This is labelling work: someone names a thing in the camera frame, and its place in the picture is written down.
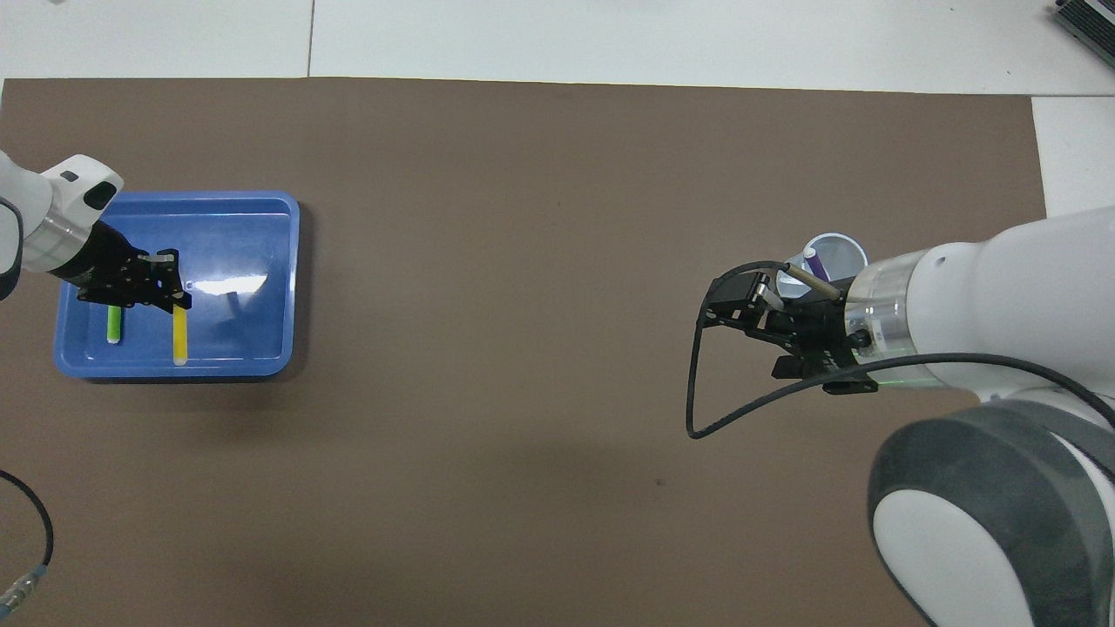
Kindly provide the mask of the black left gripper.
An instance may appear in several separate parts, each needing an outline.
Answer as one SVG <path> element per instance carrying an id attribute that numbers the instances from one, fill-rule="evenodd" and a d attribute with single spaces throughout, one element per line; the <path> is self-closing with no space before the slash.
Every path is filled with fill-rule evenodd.
<path id="1" fill-rule="evenodd" d="M 148 302 L 152 283 L 156 293 L 166 293 L 156 298 L 157 308 L 167 314 L 190 310 L 193 297 L 183 291 L 180 250 L 168 247 L 148 254 L 132 245 L 115 226 L 99 221 L 78 253 L 56 267 L 54 277 L 71 283 L 94 302 Z"/>

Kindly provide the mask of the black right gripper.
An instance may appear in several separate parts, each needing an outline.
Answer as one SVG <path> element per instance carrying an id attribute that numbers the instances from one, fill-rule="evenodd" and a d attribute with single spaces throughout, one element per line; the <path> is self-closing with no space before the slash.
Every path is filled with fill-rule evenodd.
<path id="1" fill-rule="evenodd" d="M 820 388 L 828 395 L 878 392 L 867 374 L 837 374 L 873 343 L 867 330 L 849 329 L 844 301 L 792 300 L 780 310 L 769 274 L 733 274 L 714 280 L 704 300 L 702 327 L 717 326 L 760 326 L 762 340 L 785 350 L 772 366 L 774 380 L 824 380 Z"/>

